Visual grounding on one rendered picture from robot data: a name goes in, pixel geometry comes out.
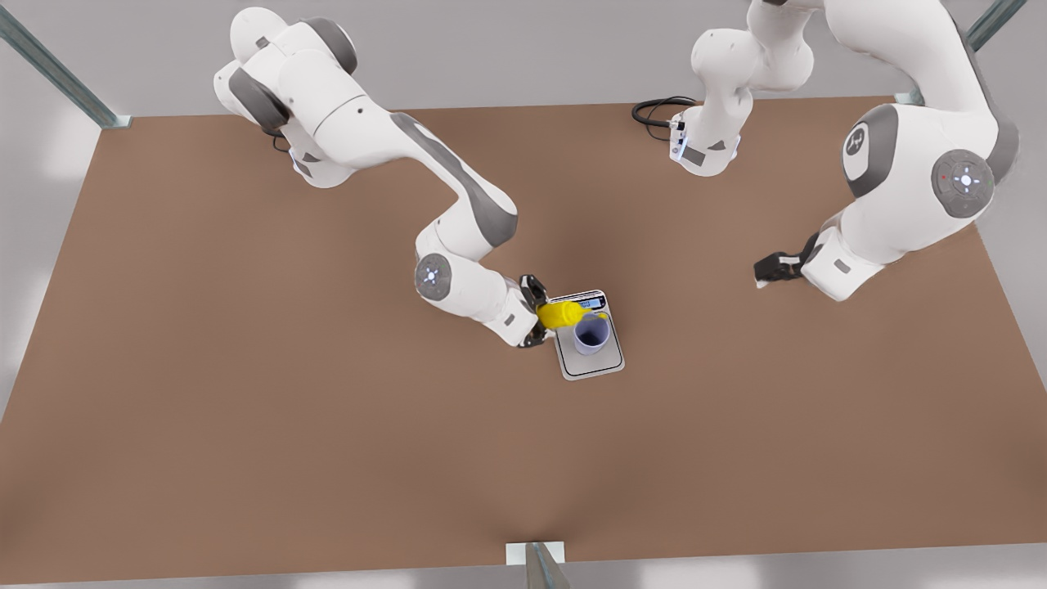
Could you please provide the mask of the silver frame post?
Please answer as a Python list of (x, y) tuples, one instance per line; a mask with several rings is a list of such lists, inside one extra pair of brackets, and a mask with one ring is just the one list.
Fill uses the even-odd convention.
[(127, 129), (131, 126), (130, 115), (117, 115), (112, 111), (3, 5), (0, 5), (0, 38), (101, 129)]
[[(970, 29), (964, 33), (966, 41), (971, 45), (973, 52), (978, 52), (995, 33), (1000, 29), (1017, 12), (1020, 12), (1027, 0), (992, 0), (990, 7), (972, 23)], [(909, 92), (894, 94), (895, 101), (914, 106), (925, 106), (923, 94), (919, 87), (913, 88)]]
[(526, 568), (526, 589), (573, 589), (561, 569), (564, 542), (508, 543), (505, 551), (506, 565)]

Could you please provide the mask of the silver kitchen scale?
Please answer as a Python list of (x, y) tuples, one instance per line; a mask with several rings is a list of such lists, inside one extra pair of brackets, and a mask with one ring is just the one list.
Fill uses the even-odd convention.
[(549, 299), (550, 304), (564, 301), (577, 302), (588, 312), (606, 314), (609, 322), (609, 339), (599, 350), (591, 355), (583, 355), (576, 350), (575, 344), (573, 344), (572, 326), (555, 330), (555, 350), (562, 376), (566, 380), (573, 381), (621, 371), (625, 366), (625, 359), (618, 342), (616, 325), (614, 325), (612, 313), (610, 313), (605, 292), (591, 290)]

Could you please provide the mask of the yellow sauce bottle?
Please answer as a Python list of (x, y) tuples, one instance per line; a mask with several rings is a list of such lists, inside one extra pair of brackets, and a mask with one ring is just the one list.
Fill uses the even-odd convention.
[(556, 303), (547, 303), (536, 309), (540, 323), (547, 330), (564, 329), (575, 326), (586, 317), (607, 318), (605, 312), (592, 312), (591, 309), (583, 308), (579, 302), (566, 299)]

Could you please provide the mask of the lavender cup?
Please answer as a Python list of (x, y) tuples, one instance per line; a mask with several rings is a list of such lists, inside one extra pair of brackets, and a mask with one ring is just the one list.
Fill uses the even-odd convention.
[(587, 312), (573, 325), (573, 347), (583, 357), (591, 357), (609, 342), (611, 335), (612, 323), (605, 312)]

